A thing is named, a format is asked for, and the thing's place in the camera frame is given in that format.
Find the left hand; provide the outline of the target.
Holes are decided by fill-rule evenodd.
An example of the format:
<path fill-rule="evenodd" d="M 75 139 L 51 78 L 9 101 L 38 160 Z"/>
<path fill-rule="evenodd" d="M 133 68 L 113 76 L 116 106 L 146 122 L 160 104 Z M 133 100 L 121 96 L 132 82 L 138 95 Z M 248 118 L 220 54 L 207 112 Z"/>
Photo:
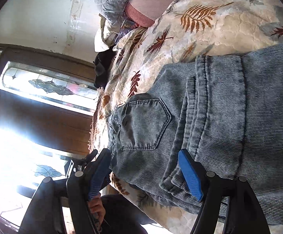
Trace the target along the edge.
<path fill-rule="evenodd" d="M 106 210 L 102 204 L 101 194 L 98 193 L 92 200 L 87 203 L 87 205 L 90 212 L 96 216 L 96 219 L 101 225 L 106 214 Z"/>

